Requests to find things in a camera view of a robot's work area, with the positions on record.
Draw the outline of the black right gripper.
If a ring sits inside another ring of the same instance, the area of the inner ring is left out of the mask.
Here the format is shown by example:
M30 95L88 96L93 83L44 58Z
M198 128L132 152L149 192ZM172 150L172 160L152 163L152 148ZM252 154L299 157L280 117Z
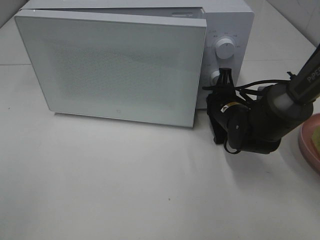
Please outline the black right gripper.
M219 68L216 86L207 86L211 93L206 98L207 115L213 130L214 143L219 145L229 141L231 145L241 145L248 131L249 108L236 95L231 68Z

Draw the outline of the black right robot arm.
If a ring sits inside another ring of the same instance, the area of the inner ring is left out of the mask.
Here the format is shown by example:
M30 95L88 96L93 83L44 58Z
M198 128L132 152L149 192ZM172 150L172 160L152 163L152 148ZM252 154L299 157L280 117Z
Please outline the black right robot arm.
M225 151L269 154L282 137L308 120L320 96L320 49L298 74L235 86L230 68L220 68L216 84L204 86L213 140Z

